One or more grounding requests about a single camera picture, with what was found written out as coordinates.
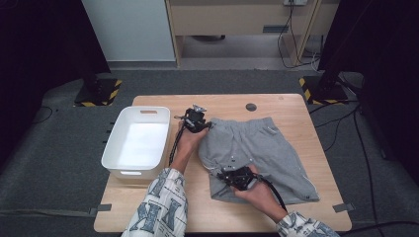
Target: floor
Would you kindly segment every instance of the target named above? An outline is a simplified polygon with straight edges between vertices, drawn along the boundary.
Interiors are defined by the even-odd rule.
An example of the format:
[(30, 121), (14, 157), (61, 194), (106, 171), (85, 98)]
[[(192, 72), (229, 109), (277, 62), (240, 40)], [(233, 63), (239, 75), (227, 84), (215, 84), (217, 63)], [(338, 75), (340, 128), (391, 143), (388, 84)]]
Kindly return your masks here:
[[(294, 66), (279, 35), (185, 37), (180, 70), (316, 70), (321, 37), (306, 44), (304, 65)], [(176, 65), (140, 62), (136, 65), (111, 63), (112, 70), (170, 69)]]

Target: gray carpet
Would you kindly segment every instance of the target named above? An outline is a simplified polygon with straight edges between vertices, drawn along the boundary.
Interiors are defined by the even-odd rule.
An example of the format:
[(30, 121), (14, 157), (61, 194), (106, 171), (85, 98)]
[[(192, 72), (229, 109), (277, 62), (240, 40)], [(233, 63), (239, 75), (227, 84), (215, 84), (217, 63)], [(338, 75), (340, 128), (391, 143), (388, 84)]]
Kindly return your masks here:
[[(108, 107), (76, 108), (73, 100), (81, 80), (45, 94), (35, 123), (22, 140), (13, 160), (0, 177), (0, 210), (53, 209), (87, 212), (102, 198), (109, 172), (101, 158), (110, 122), (130, 106), (137, 95), (299, 93), (298, 79), (313, 71), (114, 71), (123, 80), (114, 103)], [(351, 99), (356, 99), (348, 92)], [(357, 103), (328, 106), (311, 114), (315, 125), (339, 119)], [(309, 111), (319, 106), (307, 105)], [(317, 128), (318, 136), (354, 228), (375, 224), (368, 166), (353, 116)], [(372, 131), (362, 115), (357, 124), (373, 174), (377, 220), (419, 221), (419, 188), (395, 161), (383, 160)], [(92, 217), (33, 215), (0, 216), (0, 236), (119, 236), (100, 234)], [(419, 226), (383, 227), (384, 236), (417, 236)], [(350, 236), (380, 236), (376, 229)]]

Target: person's arm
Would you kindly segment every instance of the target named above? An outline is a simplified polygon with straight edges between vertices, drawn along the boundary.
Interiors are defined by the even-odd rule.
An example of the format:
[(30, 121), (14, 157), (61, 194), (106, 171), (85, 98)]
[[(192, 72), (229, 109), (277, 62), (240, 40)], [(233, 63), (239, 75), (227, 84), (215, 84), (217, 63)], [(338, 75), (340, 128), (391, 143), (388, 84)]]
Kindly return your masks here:
[(188, 205), (183, 174), (191, 155), (207, 133), (207, 128), (199, 133), (191, 133), (187, 129), (183, 131), (171, 166), (151, 182), (123, 237), (184, 235)]
[[(182, 122), (179, 122), (179, 129), (182, 129)], [(207, 135), (209, 129), (205, 128), (201, 132), (191, 133), (184, 128), (182, 136), (178, 142), (175, 158), (170, 167), (184, 174), (192, 153), (198, 148), (199, 143)]]
[[(253, 173), (258, 173), (254, 165), (250, 165), (249, 168)], [(306, 219), (295, 211), (287, 213), (275, 200), (271, 189), (265, 183), (257, 182), (247, 191), (232, 189), (237, 197), (247, 200), (277, 223), (277, 231), (281, 236), (339, 236), (320, 221)]]

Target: wooden table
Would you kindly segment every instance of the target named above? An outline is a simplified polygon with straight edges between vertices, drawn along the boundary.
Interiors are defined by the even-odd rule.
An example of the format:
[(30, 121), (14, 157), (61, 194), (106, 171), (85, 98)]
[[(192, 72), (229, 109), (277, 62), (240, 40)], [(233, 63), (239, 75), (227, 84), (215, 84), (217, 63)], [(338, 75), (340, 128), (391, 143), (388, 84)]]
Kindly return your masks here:
[[(248, 103), (255, 104), (257, 110), (247, 111), (245, 107)], [(308, 178), (316, 186), (321, 198), (318, 202), (288, 205), (287, 209), (321, 220), (337, 231), (351, 228), (348, 212), (335, 212), (333, 208), (333, 205), (343, 201), (301, 95), (138, 96), (132, 104), (167, 107), (171, 117), (182, 116), (192, 104), (208, 110), (207, 120), (219, 118), (246, 121), (272, 117), (275, 125), (298, 153)], [(167, 153), (173, 146), (178, 122), (177, 119), (171, 119)], [(251, 205), (210, 198), (209, 175), (197, 153), (191, 158), (185, 176), (189, 205), (187, 232), (275, 232), (275, 223)], [(95, 230), (122, 232), (142, 202), (147, 185), (134, 180), (119, 180), (110, 175), (101, 204), (110, 203), (112, 209), (98, 212)]]

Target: black cable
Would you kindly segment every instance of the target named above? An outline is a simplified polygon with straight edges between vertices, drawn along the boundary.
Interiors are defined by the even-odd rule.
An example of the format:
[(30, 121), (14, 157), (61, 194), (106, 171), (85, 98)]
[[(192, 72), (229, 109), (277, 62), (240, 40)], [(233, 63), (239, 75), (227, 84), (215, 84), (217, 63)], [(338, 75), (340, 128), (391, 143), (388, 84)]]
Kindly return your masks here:
[(288, 212), (287, 211), (287, 208), (286, 208), (286, 204), (284, 203), (284, 201), (283, 201), (283, 198), (281, 197), (281, 195), (280, 195), (280, 193), (278, 193), (278, 191), (277, 191), (277, 189), (275, 189), (275, 187), (274, 187), (274, 185), (269, 181), (269, 180), (267, 180), (267, 179), (265, 179), (264, 177), (262, 177), (262, 176), (260, 176), (260, 175), (257, 175), (259, 178), (260, 178), (260, 180), (263, 182), (263, 183), (265, 183), (270, 189), (271, 189), (271, 191), (272, 192), (274, 192), (274, 195), (277, 197), (277, 199), (278, 199), (278, 201), (280, 202), (280, 204), (281, 204), (281, 207), (286, 211), (286, 212)]
[[(372, 207), (373, 207), (374, 221), (376, 222), (376, 224), (378, 224), (377, 210), (376, 210), (376, 200), (375, 200), (375, 197), (374, 197), (374, 186), (373, 186), (373, 179), (372, 179), (372, 174), (371, 174), (370, 160), (368, 158), (367, 150), (366, 150), (366, 147), (364, 145), (363, 138), (361, 137), (360, 129), (358, 127), (357, 113), (354, 113), (354, 124), (355, 124), (355, 129), (357, 130), (358, 138), (360, 139), (361, 146), (363, 148), (364, 158), (366, 159), (366, 164), (367, 164), (367, 169), (368, 169), (368, 175), (369, 175), (369, 181), (370, 181), (371, 203), (372, 203)], [(382, 231), (379, 228), (379, 226), (377, 227), (377, 229), (378, 229), (379, 234), (381, 236), (384, 236), (384, 234), (382, 233)]]
[(302, 62), (301, 60), (299, 60), (299, 58), (298, 58), (298, 49), (296, 48), (296, 40), (295, 40), (295, 35), (294, 35), (294, 33), (293, 33), (293, 7), (294, 7), (294, 3), (293, 3), (293, 1), (290, 1), (290, 16), (288, 17), (288, 19), (287, 19), (287, 22), (286, 22), (286, 26), (288, 26), (289, 25), (289, 23), (290, 23), (290, 31), (291, 31), (291, 34), (292, 34), (292, 36), (293, 36), (293, 45), (294, 45), (294, 47), (295, 47), (295, 54), (296, 54), (296, 59), (298, 60), (298, 62), (300, 62), (301, 64), (300, 65), (297, 65), (297, 66), (287, 66), (286, 64), (285, 64), (285, 62), (284, 62), (284, 57), (283, 57), (283, 54), (282, 54), (282, 52), (281, 52), (281, 48), (280, 48), (280, 39), (281, 39), (281, 37), (282, 37), (282, 35), (283, 35), (283, 33), (284, 33), (284, 29), (286, 28), (286, 27), (284, 27), (282, 30), (281, 30), (281, 33), (280, 33), (280, 36), (278, 37), (278, 41), (277, 41), (277, 45), (278, 45), (278, 52), (280, 53), (280, 56), (281, 56), (281, 60), (282, 60), (282, 62), (283, 62), (283, 64), (284, 64), (284, 66), (286, 67), (286, 68), (297, 68), (297, 67), (301, 67), (301, 66), (304, 66), (304, 65), (310, 65), (313, 61), (311, 60), (310, 62)]
[(185, 122), (183, 121), (182, 122), (182, 127), (178, 131), (178, 134), (176, 135), (176, 139), (175, 139), (175, 142), (173, 143), (172, 151), (170, 152), (170, 155), (169, 155), (169, 166), (173, 162), (173, 158), (175, 156), (175, 151), (176, 151), (176, 148), (178, 147), (178, 142), (181, 139), (181, 136), (182, 136), (182, 133), (183, 133), (184, 129), (185, 129)]
[(332, 102), (332, 103), (327, 104), (327, 105), (322, 105), (321, 107), (316, 108), (316, 109), (314, 109), (314, 110), (310, 111), (309, 113), (310, 113), (310, 114), (313, 114), (314, 112), (319, 111), (319, 110), (321, 110), (321, 109), (323, 109), (323, 108), (326, 108), (326, 107), (328, 107), (328, 106), (335, 105), (335, 104), (339, 104), (339, 103), (345, 103), (345, 102), (347, 102), (347, 103), (351, 103), (351, 102), (358, 102), (358, 101), (339, 100), (339, 101), (335, 101), (335, 102)]
[(340, 125), (340, 122), (343, 120), (343, 119), (345, 119), (345, 118), (347, 118), (347, 117), (349, 117), (351, 114), (354, 114), (356, 111), (357, 111), (357, 109), (360, 107), (360, 105), (357, 105), (350, 113), (348, 113), (347, 115), (345, 115), (345, 116), (343, 116), (343, 117), (341, 117), (341, 118), (336, 118), (336, 119), (334, 119), (334, 120), (330, 120), (330, 121), (328, 121), (328, 122), (326, 122), (326, 123), (323, 123), (323, 124), (321, 124), (321, 125), (317, 125), (317, 126), (315, 126), (316, 128), (318, 128), (318, 127), (321, 127), (321, 126), (323, 126), (323, 125), (327, 125), (327, 124), (329, 124), (330, 122), (333, 122), (333, 121), (338, 121), (338, 124), (336, 125), (336, 128), (335, 128), (335, 134), (334, 134), (334, 137), (333, 137), (333, 141), (332, 141), (332, 144), (330, 144), (326, 149), (324, 149), (324, 152), (326, 152), (326, 151), (328, 151), (328, 150), (330, 150), (330, 148), (332, 148), (333, 147), (333, 145), (335, 144), (335, 142), (336, 142), (336, 139), (337, 139), (337, 136), (338, 136), (338, 129), (339, 129), (339, 125)]

